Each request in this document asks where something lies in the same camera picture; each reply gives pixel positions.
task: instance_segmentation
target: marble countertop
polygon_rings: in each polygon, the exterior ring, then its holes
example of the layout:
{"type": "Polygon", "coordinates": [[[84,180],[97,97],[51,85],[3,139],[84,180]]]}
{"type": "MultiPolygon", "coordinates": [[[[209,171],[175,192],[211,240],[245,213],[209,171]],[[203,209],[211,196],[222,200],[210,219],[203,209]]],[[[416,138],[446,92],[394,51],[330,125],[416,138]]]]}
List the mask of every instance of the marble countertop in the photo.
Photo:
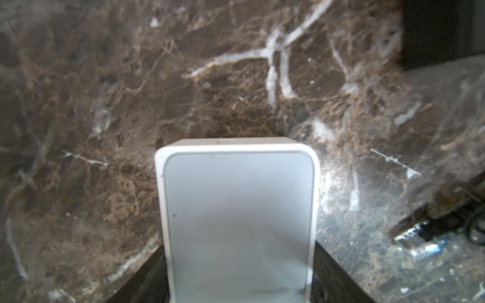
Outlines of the marble countertop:
{"type": "Polygon", "coordinates": [[[320,157],[318,242],[376,302],[480,302],[484,248],[415,261],[387,236],[485,170],[485,56],[403,71],[400,9],[1,4],[0,297],[105,301],[161,244],[157,148],[287,136],[320,157]]]}

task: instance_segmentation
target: gray screen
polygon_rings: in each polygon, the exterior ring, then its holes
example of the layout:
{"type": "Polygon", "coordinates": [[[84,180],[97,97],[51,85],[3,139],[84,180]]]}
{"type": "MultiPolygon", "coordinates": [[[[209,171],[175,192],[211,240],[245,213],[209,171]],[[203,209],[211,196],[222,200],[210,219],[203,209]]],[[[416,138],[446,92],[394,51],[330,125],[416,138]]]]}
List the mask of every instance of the gray screen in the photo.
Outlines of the gray screen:
{"type": "Polygon", "coordinates": [[[172,156],[164,180],[177,303],[304,302],[313,169],[302,152],[172,156]]]}

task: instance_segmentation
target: white frame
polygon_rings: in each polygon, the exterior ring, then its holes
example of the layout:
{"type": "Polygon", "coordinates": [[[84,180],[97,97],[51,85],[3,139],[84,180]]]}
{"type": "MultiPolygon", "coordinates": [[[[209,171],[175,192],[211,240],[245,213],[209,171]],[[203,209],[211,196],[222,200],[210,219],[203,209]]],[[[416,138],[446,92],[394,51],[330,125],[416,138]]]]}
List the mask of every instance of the white frame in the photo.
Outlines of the white frame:
{"type": "Polygon", "coordinates": [[[311,284],[313,281],[313,258],[315,253],[315,238],[318,212],[318,193],[320,184],[320,161],[315,151],[295,140],[286,137],[273,138],[230,138],[230,139],[183,139],[157,150],[155,153],[155,171],[162,218],[163,244],[167,261],[168,285],[170,302],[176,303],[170,233],[168,226],[167,204],[165,200],[165,183],[163,174],[167,161],[175,154],[210,153],[210,152],[268,152],[268,151],[300,151],[308,154],[313,162],[313,197],[310,223],[310,246],[308,251],[307,286],[305,300],[310,302],[311,284]]]}

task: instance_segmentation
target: white plastic device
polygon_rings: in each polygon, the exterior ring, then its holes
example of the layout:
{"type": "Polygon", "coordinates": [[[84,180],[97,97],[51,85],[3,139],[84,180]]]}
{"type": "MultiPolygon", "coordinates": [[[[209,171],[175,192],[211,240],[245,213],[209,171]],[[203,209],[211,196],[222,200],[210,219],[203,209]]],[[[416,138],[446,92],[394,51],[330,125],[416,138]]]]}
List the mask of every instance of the white plastic device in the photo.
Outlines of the white plastic device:
{"type": "Polygon", "coordinates": [[[172,303],[310,300],[320,163],[292,139],[184,139],[155,154],[172,303]]]}

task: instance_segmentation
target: white device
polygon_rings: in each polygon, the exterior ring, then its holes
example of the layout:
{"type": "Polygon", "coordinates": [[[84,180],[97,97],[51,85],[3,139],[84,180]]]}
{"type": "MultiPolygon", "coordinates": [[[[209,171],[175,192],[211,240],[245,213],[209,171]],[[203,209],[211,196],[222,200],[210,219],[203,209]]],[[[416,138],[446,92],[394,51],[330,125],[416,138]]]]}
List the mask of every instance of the white device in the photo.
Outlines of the white device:
{"type": "Polygon", "coordinates": [[[310,302],[320,163],[289,138],[155,154],[172,303],[310,302]]]}

